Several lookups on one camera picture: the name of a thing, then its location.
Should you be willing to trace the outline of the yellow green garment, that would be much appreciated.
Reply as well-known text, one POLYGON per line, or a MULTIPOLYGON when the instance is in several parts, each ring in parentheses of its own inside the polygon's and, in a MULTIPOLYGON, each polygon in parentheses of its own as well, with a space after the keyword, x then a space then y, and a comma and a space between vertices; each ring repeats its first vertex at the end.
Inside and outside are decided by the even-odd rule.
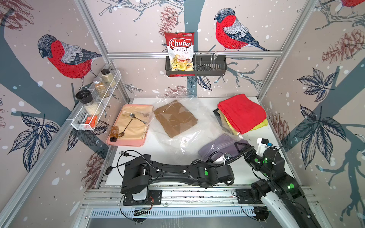
POLYGON ((243 114, 241 116, 232 113, 226 116, 220 109, 218 110, 218 113, 223 117, 223 120, 226 122, 233 135, 242 135, 268 125, 266 118, 256 118, 251 114, 243 114))

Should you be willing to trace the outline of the purple garment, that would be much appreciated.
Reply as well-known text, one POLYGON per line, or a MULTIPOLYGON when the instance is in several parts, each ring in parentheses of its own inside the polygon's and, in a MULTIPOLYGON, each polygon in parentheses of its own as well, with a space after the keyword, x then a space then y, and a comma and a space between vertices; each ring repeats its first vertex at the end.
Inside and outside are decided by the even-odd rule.
POLYGON ((198 151, 200 160, 204 162, 213 162, 215 159, 225 154, 230 154, 232 158, 236 157, 237 155, 233 154, 235 142, 248 143, 248 141, 244 139, 237 140, 236 138, 223 134, 212 142, 207 143, 198 151))

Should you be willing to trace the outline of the red garment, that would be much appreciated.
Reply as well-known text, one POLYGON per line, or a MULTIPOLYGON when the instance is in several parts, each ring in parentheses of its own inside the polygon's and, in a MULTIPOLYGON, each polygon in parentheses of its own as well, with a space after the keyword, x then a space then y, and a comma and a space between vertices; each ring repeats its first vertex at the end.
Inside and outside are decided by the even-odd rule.
POLYGON ((244 94, 236 95, 218 104, 220 109, 226 116, 228 114, 251 114, 256 118, 266 118, 265 110, 257 103, 248 99, 244 94))

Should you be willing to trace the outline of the clear plastic vacuum bag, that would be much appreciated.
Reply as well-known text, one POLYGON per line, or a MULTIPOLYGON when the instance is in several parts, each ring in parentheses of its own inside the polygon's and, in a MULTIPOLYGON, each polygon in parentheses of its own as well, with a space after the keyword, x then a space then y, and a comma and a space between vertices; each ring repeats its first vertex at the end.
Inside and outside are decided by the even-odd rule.
POLYGON ((163 98, 153 104, 153 113, 157 108, 174 100, 184 105, 198 119, 198 123, 189 130, 170 138, 154 114, 151 122, 151 130, 168 156, 176 160, 178 164, 200 159, 198 151, 207 143, 212 142, 223 134, 229 135, 237 140, 242 139, 222 127, 220 120, 214 113, 215 109, 210 108, 202 98, 163 98))

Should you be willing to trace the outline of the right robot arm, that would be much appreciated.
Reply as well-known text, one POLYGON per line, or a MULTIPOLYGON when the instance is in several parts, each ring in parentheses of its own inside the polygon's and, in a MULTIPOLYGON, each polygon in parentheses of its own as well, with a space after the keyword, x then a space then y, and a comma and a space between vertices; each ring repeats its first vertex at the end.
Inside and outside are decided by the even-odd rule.
POLYGON ((247 143, 237 149, 238 156, 245 159, 252 171, 264 176, 252 183, 250 190, 234 192, 238 204, 264 204, 283 228, 319 228, 304 191, 295 178, 285 172, 285 159, 279 147, 266 144, 263 147, 263 153, 247 143))

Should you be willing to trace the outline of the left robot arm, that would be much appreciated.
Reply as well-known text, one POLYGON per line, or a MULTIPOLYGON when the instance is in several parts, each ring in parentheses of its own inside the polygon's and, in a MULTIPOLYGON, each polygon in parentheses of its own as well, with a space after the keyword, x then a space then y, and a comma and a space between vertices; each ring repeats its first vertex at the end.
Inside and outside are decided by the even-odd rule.
POLYGON ((233 170, 228 164, 216 165, 194 160, 189 165, 170 165, 152 161, 151 156, 145 154, 126 162, 121 193, 139 194, 158 182, 182 183, 207 189, 219 183, 231 185, 234 180, 233 170))

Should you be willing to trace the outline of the Chuba cassava chips bag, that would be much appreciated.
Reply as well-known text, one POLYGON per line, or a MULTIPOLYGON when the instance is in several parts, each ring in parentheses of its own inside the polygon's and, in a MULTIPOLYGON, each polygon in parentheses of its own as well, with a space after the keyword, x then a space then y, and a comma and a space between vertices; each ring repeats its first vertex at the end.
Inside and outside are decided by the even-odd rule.
POLYGON ((193 71, 194 33, 164 33, 171 71, 193 71))

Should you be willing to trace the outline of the metal spoon on tray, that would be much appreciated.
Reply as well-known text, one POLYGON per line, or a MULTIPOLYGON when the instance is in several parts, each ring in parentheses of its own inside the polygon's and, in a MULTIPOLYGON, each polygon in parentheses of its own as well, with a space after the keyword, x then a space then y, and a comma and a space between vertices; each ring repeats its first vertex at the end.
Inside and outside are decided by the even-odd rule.
POLYGON ((147 124, 147 122, 146 121, 144 121, 144 120, 142 120, 142 119, 140 119, 140 118, 138 118, 134 113, 130 113, 129 114, 129 116, 131 117, 131 118, 133 118, 133 119, 136 119, 136 120, 139 120, 140 122, 142 122, 143 124, 147 124))

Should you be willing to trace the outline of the black plastic fork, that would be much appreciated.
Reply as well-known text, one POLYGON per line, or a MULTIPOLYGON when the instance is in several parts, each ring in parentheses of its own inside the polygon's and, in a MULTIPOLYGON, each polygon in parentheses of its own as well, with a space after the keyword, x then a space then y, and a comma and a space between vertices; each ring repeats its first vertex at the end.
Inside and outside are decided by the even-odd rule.
POLYGON ((130 155, 128 152, 124 152, 124 151, 120 151, 120 152, 119 152, 119 154, 120 154, 121 156, 124 156, 124 157, 131 156, 131 157, 136 158, 136 156, 134 156, 134 155, 130 155))

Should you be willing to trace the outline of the amber bottle on tray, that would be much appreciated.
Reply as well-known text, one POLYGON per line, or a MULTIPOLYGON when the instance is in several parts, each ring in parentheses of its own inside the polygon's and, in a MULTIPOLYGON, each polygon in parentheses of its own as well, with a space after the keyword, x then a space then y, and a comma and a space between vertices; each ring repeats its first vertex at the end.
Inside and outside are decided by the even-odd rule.
POLYGON ((117 139, 118 139, 118 134, 119 134, 119 127, 118 126, 113 126, 111 128, 110 136, 109 136, 110 142, 116 142, 117 139))

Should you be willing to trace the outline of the black plastic spoon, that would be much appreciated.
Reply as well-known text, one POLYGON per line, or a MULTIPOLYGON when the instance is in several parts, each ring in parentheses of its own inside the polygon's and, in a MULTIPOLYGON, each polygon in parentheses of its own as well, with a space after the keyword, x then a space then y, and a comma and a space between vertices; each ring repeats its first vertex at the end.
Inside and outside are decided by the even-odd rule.
POLYGON ((125 163, 120 164, 120 165, 117 165, 117 166, 115 166, 115 167, 113 167, 113 166, 109 166, 109 167, 106 169, 106 171, 105 171, 105 175, 109 175, 109 174, 112 172, 112 170, 113 170, 113 169, 115 169, 115 168, 119 168, 120 166, 124 166, 124 165, 125 165, 125 163))

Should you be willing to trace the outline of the spice jar rear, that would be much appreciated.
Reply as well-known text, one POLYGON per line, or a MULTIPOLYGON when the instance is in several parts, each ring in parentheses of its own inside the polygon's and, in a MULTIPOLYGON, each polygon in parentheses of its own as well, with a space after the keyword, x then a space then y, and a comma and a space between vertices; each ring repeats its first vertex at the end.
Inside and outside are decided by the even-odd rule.
POLYGON ((114 87, 116 85, 116 81, 114 80, 113 74, 109 71, 109 69, 101 70, 102 80, 105 85, 114 87))

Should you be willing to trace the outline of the black lid spice jar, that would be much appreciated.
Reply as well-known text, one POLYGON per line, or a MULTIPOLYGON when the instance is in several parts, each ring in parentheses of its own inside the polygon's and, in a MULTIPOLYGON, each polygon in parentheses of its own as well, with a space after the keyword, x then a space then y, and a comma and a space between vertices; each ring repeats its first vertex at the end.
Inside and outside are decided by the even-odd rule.
POLYGON ((81 102, 89 116, 98 116, 101 113, 99 104, 93 99, 89 90, 81 90, 76 93, 76 99, 81 102))

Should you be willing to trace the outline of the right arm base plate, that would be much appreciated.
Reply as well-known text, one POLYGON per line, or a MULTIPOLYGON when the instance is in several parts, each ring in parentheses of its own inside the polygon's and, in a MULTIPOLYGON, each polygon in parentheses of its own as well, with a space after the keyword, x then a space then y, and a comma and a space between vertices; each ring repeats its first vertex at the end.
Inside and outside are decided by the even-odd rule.
POLYGON ((234 192, 239 204, 255 204, 257 200, 251 194, 250 189, 236 189, 234 192))

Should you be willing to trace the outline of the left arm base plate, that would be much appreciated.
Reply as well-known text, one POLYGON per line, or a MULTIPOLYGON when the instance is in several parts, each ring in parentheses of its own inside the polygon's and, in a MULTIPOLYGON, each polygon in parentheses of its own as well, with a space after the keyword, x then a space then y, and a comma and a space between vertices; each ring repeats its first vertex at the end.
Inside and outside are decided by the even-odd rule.
POLYGON ((140 193, 126 194, 123 206, 154 206, 161 205, 162 191, 145 188, 140 193))

